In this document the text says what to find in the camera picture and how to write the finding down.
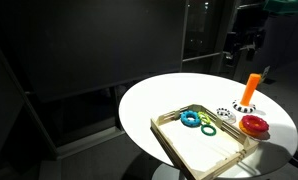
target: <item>floor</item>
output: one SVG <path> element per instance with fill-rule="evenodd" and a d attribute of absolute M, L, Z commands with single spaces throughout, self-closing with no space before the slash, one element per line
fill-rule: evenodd
<path fill-rule="evenodd" d="M 258 90 L 275 100 L 294 120 L 298 129 L 298 62 L 269 73 L 269 83 Z M 137 147 L 125 134 L 62 160 L 62 180 L 151 179 L 161 162 Z M 254 179 L 298 179 L 298 169 L 290 164 Z"/>

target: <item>ring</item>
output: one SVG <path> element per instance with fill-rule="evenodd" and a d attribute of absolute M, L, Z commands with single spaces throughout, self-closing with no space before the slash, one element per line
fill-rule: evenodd
<path fill-rule="evenodd" d="M 201 121 L 203 121 L 204 123 L 210 124 L 210 118 L 208 116 L 208 114 L 199 111 L 198 112 L 198 117 Z"/>
<path fill-rule="evenodd" d="M 198 117 L 198 114 L 196 112 L 193 111 L 185 111 L 181 114 L 181 122 L 185 125 L 185 126 L 189 126 L 189 127 L 197 127 L 200 126 L 201 121 Z"/>
<path fill-rule="evenodd" d="M 211 133 L 208 133 L 208 132 L 205 131 L 205 128 L 210 128 L 213 131 Z M 207 136 L 214 136 L 217 133 L 217 130 L 216 130 L 216 128 L 214 128 L 210 124 L 204 124 L 204 125 L 201 125 L 201 132 L 204 133 Z"/>
<path fill-rule="evenodd" d="M 253 137 L 257 137 L 259 134 L 259 132 L 254 132 L 254 131 L 251 131 L 251 130 L 248 130 L 246 129 L 243 124 L 242 124 L 242 121 L 239 122 L 239 128 L 246 134 L 250 135 L 250 136 L 253 136 Z"/>
<path fill-rule="evenodd" d="M 267 122 L 257 116 L 243 116 L 241 122 L 243 126 L 250 131 L 262 133 L 268 131 L 269 129 Z"/>
<path fill-rule="evenodd" d="M 249 106 L 243 106 L 238 102 L 238 100 L 232 102 L 232 107 L 242 113 L 252 113 L 256 110 L 256 105 L 250 104 Z"/>
<path fill-rule="evenodd" d="M 236 122 L 236 116 L 228 109 L 218 108 L 217 115 L 218 117 L 220 117 L 222 120 L 226 121 L 229 124 L 233 124 Z"/>

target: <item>wooden tray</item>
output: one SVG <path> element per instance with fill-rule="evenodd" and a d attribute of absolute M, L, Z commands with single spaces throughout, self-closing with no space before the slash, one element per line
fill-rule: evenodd
<path fill-rule="evenodd" d="M 186 144 L 186 140 L 184 139 L 181 140 L 181 138 L 179 138 L 179 137 L 182 137 L 181 135 L 182 133 L 185 133 L 185 131 L 195 132 L 200 130 L 200 127 L 189 128 L 182 125 L 182 123 L 178 121 L 180 120 L 180 114 L 187 110 L 192 110 L 195 112 L 202 111 L 207 113 L 207 115 L 209 115 L 209 118 L 212 122 L 211 124 L 215 126 L 215 128 L 217 129 L 217 134 L 215 136 L 206 136 L 202 133 L 200 133 L 199 135 L 191 134 L 190 136 L 191 137 L 194 136 L 194 138 L 196 138 L 196 142 L 199 141 L 198 143 L 200 144 L 190 144 L 189 147 L 188 147 L 188 143 L 187 143 L 187 146 L 183 145 L 183 144 Z M 178 126 L 179 128 L 186 128 L 186 129 L 176 130 L 176 127 Z M 169 156 L 174 166 L 178 168 L 189 180 L 190 179 L 196 179 L 196 180 L 214 179 L 217 176 L 219 176 L 221 173 L 223 173 L 224 171 L 232 167 L 233 165 L 240 162 L 243 158 L 253 153 L 258 146 L 257 141 L 251 139 L 248 135 L 240 131 L 240 129 L 219 119 L 214 113 L 212 113 L 205 107 L 201 105 L 196 105 L 196 104 L 186 106 L 179 110 L 161 115 L 158 117 L 157 120 L 151 119 L 151 130 L 156 136 L 156 138 L 158 139 L 159 143 L 161 144 L 165 152 L 167 153 L 167 155 Z M 169 132 L 172 132 L 174 130 L 175 132 L 174 134 L 178 134 L 178 136 L 176 135 L 177 137 L 176 138 L 173 137 L 172 139 L 171 138 L 172 133 L 171 134 L 169 133 L 169 137 L 168 137 L 167 130 L 169 130 Z M 176 144 L 175 141 L 178 141 L 178 140 L 180 140 L 180 143 L 183 143 L 181 144 L 181 146 L 175 145 Z M 227 147 L 233 147 L 233 146 L 226 145 L 225 143 L 223 143 L 224 141 L 220 143 L 220 146 L 219 145 L 216 146 L 217 141 L 220 141 L 220 140 L 221 141 L 224 140 L 225 142 L 228 142 L 228 143 L 233 142 L 237 145 L 238 148 L 236 150 L 233 149 L 232 150 L 233 152 L 231 153 L 223 153 L 221 155 L 221 153 L 219 152 L 225 151 L 224 149 L 228 149 Z M 196 150 L 196 148 L 200 148 L 200 149 L 197 150 L 199 152 L 198 154 L 194 152 L 192 152 L 192 154 L 189 154 L 189 155 L 195 156 L 194 158 L 185 158 L 185 157 L 188 157 L 188 153 L 186 153 L 183 150 L 183 148 L 186 148 L 185 151 Z M 205 165 L 203 165 L 204 170 L 192 168 L 190 166 L 190 163 L 186 162 L 186 160 L 188 159 L 191 159 L 191 162 L 192 162 L 192 160 L 195 160 L 197 157 L 204 156 L 204 155 L 209 156 L 210 152 L 213 154 L 212 155 L 213 158 L 217 157 L 218 159 L 216 159 L 216 162 L 212 163 L 211 166 L 209 163 L 209 166 L 207 167 L 207 169 Z"/>

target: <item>green ring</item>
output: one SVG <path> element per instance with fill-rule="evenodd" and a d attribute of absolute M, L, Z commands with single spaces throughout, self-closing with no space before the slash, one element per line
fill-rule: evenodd
<path fill-rule="evenodd" d="M 212 132 L 212 133 L 208 133 L 208 132 L 206 132 L 206 131 L 204 130 L 204 128 L 206 128 L 206 127 L 211 128 L 211 129 L 213 130 L 213 132 Z M 207 135 L 207 136 L 214 136 L 214 135 L 216 135 L 217 130 L 216 130 L 215 127 L 211 126 L 210 124 L 204 124 L 204 125 L 201 125 L 201 132 L 204 133 L 204 134 Z"/>
<path fill-rule="evenodd" d="M 204 123 L 210 124 L 210 118 L 206 113 L 200 111 L 198 112 L 198 117 Z"/>

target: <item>orange peg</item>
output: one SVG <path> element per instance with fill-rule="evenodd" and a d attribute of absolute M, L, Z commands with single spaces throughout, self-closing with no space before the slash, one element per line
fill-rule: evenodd
<path fill-rule="evenodd" d="M 249 106 L 249 102 L 252 97 L 252 94 L 255 91 L 260 79 L 261 79 L 260 74 L 255 74 L 255 73 L 250 74 L 245 92 L 243 93 L 243 97 L 240 101 L 241 105 Z"/>

